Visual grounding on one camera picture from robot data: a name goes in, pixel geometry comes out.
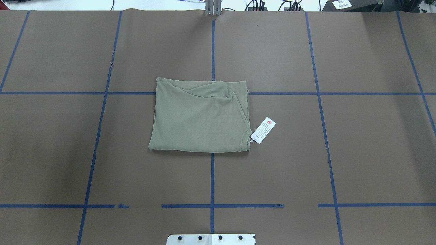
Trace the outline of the olive green long-sleeve shirt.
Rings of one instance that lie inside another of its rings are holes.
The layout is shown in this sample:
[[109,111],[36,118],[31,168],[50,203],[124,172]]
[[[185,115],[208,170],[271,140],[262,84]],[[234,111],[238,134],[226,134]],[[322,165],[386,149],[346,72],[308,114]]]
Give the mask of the olive green long-sleeve shirt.
[[157,78],[149,149],[245,152],[251,135],[246,82]]

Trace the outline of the white paper garment tag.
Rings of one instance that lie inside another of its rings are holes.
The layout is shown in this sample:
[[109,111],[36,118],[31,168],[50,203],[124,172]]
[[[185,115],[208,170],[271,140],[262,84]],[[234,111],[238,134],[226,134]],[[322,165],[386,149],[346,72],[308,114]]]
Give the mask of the white paper garment tag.
[[256,142],[257,144],[262,143],[262,141],[266,138],[269,132],[274,128],[276,122],[271,118],[266,117],[262,123],[257,127],[257,129],[250,136],[251,142]]

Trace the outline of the aluminium frame post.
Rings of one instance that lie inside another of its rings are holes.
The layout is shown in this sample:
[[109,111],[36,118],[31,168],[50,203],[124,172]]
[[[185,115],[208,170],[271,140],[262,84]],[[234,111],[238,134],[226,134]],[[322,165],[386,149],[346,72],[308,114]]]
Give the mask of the aluminium frame post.
[[205,0],[204,2],[205,2],[206,16],[221,15],[222,13],[221,0]]

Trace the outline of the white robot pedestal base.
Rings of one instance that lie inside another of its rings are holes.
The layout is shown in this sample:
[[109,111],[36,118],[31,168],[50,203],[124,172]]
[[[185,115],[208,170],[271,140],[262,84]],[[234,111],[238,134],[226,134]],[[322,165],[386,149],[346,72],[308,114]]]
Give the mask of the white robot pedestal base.
[[172,234],[167,245],[256,245],[255,234]]

